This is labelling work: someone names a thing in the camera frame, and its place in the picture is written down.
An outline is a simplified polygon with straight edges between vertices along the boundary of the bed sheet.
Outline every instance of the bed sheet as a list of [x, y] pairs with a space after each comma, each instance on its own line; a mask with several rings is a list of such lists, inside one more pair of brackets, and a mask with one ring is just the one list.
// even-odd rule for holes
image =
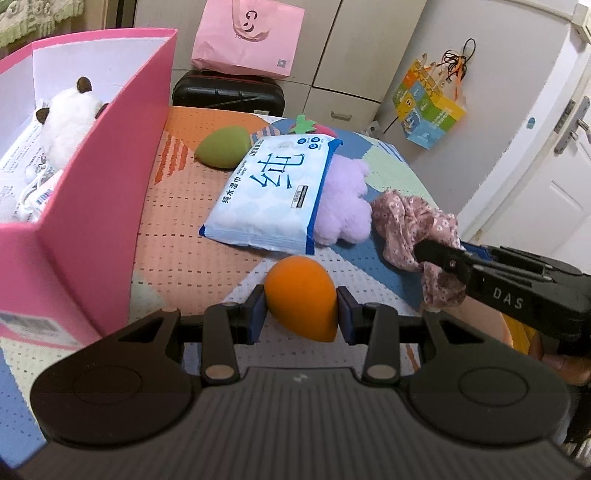
[[[193, 161], [193, 153], [211, 132], [228, 125], [243, 125], [251, 134], [285, 134], [294, 121], [246, 113], [171, 107], [164, 128], [138, 232], [132, 276], [129, 320], [134, 321], [164, 306], [183, 314], [203, 313], [220, 301], [245, 300], [263, 282], [280, 258], [277, 254], [235, 248], [199, 237], [226, 183], [228, 172]], [[343, 144], [337, 152], [363, 158], [371, 173], [366, 179], [368, 200], [387, 188], [416, 194], [433, 203], [408, 164], [391, 145], [363, 135], [338, 130]], [[382, 257], [383, 241], [375, 232], [359, 245], [337, 244], [317, 248], [321, 263], [337, 286], [346, 286], [360, 303], [378, 301], [401, 314], [416, 314], [422, 299], [420, 277], [397, 270]], [[1, 340], [0, 456], [18, 465], [44, 439], [28, 404], [36, 376], [70, 352]], [[417, 351], [401, 349], [403, 374], [417, 368]], [[312, 342], [284, 329], [269, 314], [255, 346], [236, 346], [244, 373], [252, 365], [270, 367], [342, 367], [361, 369], [366, 347], [350, 347], [337, 335], [333, 343]], [[183, 360], [189, 372], [199, 370], [199, 345], [189, 345]]]

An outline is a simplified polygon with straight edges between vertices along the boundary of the green makeup sponge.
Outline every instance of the green makeup sponge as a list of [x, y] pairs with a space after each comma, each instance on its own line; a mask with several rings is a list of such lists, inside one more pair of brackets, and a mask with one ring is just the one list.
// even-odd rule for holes
[[236, 168], [251, 149], [244, 127], [232, 125], [208, 135], [195, 151], [195, 161], [214, 168]]

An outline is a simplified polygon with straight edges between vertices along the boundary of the logo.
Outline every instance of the logo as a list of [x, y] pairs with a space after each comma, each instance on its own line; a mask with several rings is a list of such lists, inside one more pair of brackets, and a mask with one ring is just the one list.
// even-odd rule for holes
[[308, 380], [308, 375], [306, 374], [299, 374], [294, 377], [294, 382], [302, 383]]
[[503, 303], [511, 305], [515, 310], [523, 308], [523, 299], [520, 297], [512, 298], [510, 293], [504, 294], [499, 287], [495, 287], [495, 292], [492, 294], [495, 300], [503, 299]]
[[[246, 12], [246, 19], [248, 20], [256, 20], [256, 18], [258, 17], [258, 13], [256, 13], [254, 10], [249, 10], [248, 12]], [[250, 24], [250, 22], [246, 22], [243, 27], [248, 27], [248, 25]], [[249, 28], [245, 28], [244, 31], [246, 33], [250, 33], [255, 29], [255, 25], [254, 23], [249, 27]]]

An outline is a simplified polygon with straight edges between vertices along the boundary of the colorful box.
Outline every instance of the colorful box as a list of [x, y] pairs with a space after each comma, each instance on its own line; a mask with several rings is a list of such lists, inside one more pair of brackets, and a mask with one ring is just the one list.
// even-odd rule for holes
[[413, 62], [392, 101], [406, 138], [429, 149], [466, 114], [466, 110], [444, 95], [423, 67], [424, 62]]
[[168, 115], [176, 30], [63, 35], [0, 60], [0, 158], [35, 106], [90, 79], [110, 102], [37, 223], [0, 225], [0, 336], [77, 349], [128, 320], [135, 244]]

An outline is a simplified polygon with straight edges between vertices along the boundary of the makeup sponge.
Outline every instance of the makeup sponge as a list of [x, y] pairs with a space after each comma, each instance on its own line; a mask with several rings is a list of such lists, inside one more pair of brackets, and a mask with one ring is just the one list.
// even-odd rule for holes
[[298, 256], [277, 262], [265, 279], [265, 297], [270, 312], [287, 329], [318, 342], [335, 339], [335, 285], [318, 262]]
[[195, 161], [214, 168], [236, 168], [251, 149], [251, 136], [239, 125], [208, 135], [195, 151]]

